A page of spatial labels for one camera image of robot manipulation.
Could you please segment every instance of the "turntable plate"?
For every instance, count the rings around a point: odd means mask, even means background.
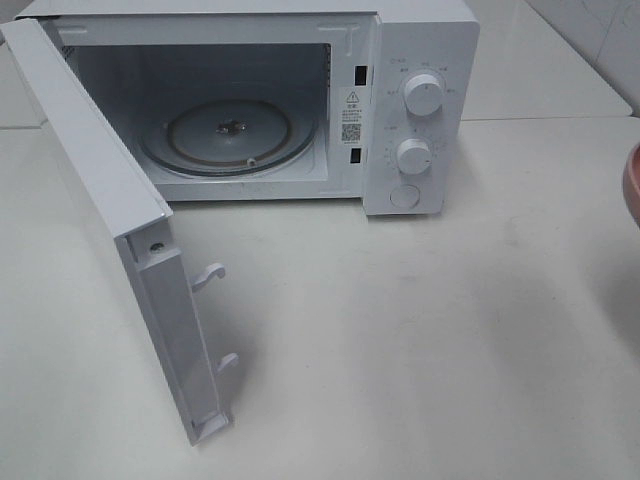
[[[300,102],[223,98],[174,118],[165,112],[140,139],[145,153],[172,171],[199,176],[252,173],[291,159],[315,133]]]

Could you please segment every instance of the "power level knob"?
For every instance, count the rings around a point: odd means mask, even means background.
[[[442,82],[435,75],[420,73],[405,83],[403,94],[407,110],[419,117],[426,117],[442,105]]]

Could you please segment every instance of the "wall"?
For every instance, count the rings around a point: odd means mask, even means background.
[[[10,22],[13,17],[20,13],[33,0],[0,0],[0,23]],[[0,33],[0,43],[4,42]]]
[[[640,114],[640,0],[528,0]]]

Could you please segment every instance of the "open microwave door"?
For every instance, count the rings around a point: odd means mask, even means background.
[[[192,293],[224,275],[213,264],[189,279],[176,246],[172,211],[108,124],[63,58],[47,21],[2,26],[14,61],[39,110],[42,128],[64,152],[61,171],[74,201],[99,224],[119,255],[192,444],[228,423],[216,375],[237,361],[207,353]]]

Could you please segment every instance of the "white microwave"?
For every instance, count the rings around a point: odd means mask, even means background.
[[[191,443],[229,422],[215,379],[237,356],[211,359],[192,297],[224,267],[186,275],[166,202],[440,211],[478,32],[462,0],[36,0],[2,26]]]

